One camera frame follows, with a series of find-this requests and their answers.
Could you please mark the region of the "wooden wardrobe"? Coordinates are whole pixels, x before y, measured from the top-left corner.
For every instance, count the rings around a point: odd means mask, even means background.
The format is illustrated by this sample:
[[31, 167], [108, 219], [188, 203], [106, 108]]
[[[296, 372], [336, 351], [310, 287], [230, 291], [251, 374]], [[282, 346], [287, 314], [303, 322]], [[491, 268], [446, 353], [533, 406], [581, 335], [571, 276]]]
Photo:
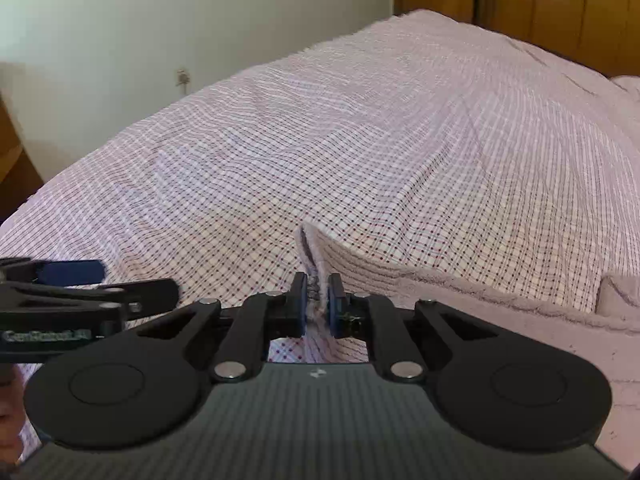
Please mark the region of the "wooden wardrobe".
[[639, 73], [639, 0], [394, 0], [500, 32], [609, 76]]

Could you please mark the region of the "lilac knitted sweater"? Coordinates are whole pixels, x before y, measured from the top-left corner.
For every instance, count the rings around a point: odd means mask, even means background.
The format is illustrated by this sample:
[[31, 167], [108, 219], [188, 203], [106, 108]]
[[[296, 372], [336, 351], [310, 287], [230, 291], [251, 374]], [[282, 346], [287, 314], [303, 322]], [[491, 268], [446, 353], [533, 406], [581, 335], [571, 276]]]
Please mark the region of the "lilac knitted sweater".
[[639, 463], [639, 280], [607, 275], [591, 313], [498, 292], [442, 272], [375, 261], [352, 252], [309, 223], [296, 231], [300, 260], [316, 279], [313, 316], [326, 313], [326, 286], [341, 275], [348, 292], [374, 292], [410, 309], [434, 299], [486, 322], [538, 339], [587, 359], [613, 389], [613, 408], [598, 448], [631, 469]]

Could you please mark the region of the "wall power socket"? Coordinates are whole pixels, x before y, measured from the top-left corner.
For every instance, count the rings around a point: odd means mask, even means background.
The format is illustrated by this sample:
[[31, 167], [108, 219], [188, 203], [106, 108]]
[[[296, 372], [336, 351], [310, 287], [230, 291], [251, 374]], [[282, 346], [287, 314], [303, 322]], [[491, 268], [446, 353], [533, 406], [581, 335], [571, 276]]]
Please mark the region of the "wall power socket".
[[186, 96], [189, 92], [189, 86], [191, 83], [191, 77], [189, 71], [186, 68], [180, 68], [176, 73], [176, 86], [180, 89], [183, 96]]

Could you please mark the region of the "pink checked bed sheet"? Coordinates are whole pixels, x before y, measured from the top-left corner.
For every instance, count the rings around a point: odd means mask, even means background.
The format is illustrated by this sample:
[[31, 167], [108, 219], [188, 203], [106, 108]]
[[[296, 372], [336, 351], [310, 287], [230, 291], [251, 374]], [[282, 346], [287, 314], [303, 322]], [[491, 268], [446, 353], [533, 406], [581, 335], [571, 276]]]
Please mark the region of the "pink checked bed sheet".
[[244, 70], [122, 130], [1, 228], [6, 257], [99, 259], [240, 304], [309, 275], [278, 361], [356, 361], [313, 316], [309, 223], [356, 254], [591, 313], [639, 279], [639, 81], [431, 11]]

